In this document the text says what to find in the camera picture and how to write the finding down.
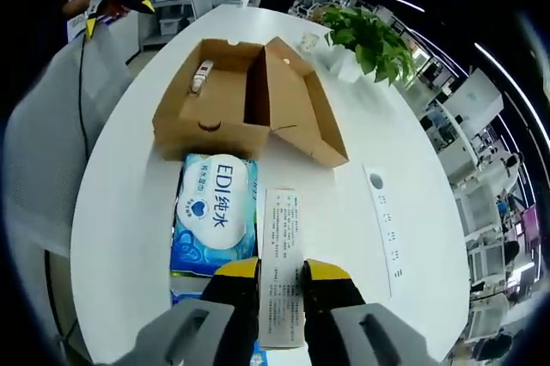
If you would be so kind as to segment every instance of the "white paper strip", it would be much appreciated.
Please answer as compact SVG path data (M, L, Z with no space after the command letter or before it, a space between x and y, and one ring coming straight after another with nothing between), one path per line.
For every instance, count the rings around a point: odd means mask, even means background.
M299 221L300 198L295 190L266 191L258 337L262 348L304 344L299 283L304 256Z

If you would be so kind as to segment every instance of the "open cardboard box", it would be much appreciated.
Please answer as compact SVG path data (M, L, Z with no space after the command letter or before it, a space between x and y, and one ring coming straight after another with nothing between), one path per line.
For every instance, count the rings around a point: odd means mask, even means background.
M188 93L200 64L214 67L199 95ZM279 37L266 46L202 40L168 85L153 118L166 160L227 153L257 160L273 132L319 163L348 162L315 69Z

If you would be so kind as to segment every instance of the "blue packaging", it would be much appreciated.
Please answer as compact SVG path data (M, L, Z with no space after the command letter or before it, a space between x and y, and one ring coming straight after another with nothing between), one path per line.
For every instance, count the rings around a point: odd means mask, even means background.
M184 299L199 299L201 293L197 292L182 292L176 290L170 290L170 296L172 297L172 305L176 305ZM267 353L261 350L258 341L254 343L254 351L250 358L250 366L267 366Z
M190 154L181 172L170 270L213 276L222 265L257 254L257 163Z

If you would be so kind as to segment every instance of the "box lid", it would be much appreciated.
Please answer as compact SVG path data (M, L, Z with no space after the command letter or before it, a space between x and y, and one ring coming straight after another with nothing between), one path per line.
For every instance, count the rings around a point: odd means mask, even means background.
M348 162L315 69L279 37L266 45L272 132L329 167Z

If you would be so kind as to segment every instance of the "office desk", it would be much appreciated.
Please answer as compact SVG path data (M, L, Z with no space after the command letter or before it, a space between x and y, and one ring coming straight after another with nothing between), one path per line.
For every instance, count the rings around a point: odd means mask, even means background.
M300 43L327 29L268 9L220 6L150 61L128 88L89 159L76 204L71 280L83 337L96 363L130 350L139 329L170 308L169 258L179 162L153 145L151 120L180 64L203 38ZM320 41L321 51L327 45ZM468 261L461 221L443 168L413 112L394 87L335 82L315 63L351 161L324 168L270 137L259 161L261 252L267 187L303 198L305 253L347 270L366 302L385 302L422 332L441 359L468 318ZM364 166L386 176L406 271L389 300L387 263ZM271 366L308 364L305 348L269 353Z
M457 139L451 145L439 152L439 160L443 164L449 181L458 184L478 171L480 160L460 124L442 103L437 101L437 104L449 120L457 136Z

